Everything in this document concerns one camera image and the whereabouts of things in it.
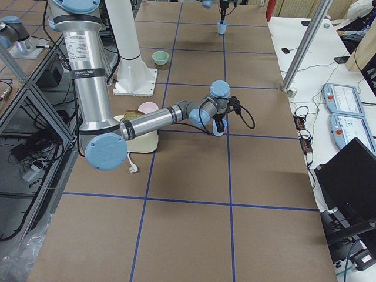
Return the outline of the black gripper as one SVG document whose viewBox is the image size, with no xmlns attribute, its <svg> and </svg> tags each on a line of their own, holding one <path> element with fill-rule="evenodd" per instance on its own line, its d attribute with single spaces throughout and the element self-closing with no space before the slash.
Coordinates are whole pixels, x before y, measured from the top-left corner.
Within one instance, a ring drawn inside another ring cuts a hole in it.
<svg viewBox="0 0 376 282">
<path fill-rule="evenodd" d="M 231 112 L 240 115 L 240 101 L 237 98 L 220 98 L 220 109 L 213 116 L 215 120 L 216 129 L 218 132 L 224 132 L 224 119 L 225 115 Z"/>
<path fill-rule="evenodd" d="M 229 8 L 230 4 L 233 4 L 234 7 L 237 6 L 237 0 L 219 0 L 220 7 L 220 21 L 224 22 L 226 17 L 226 9 Z"/>
</svg>

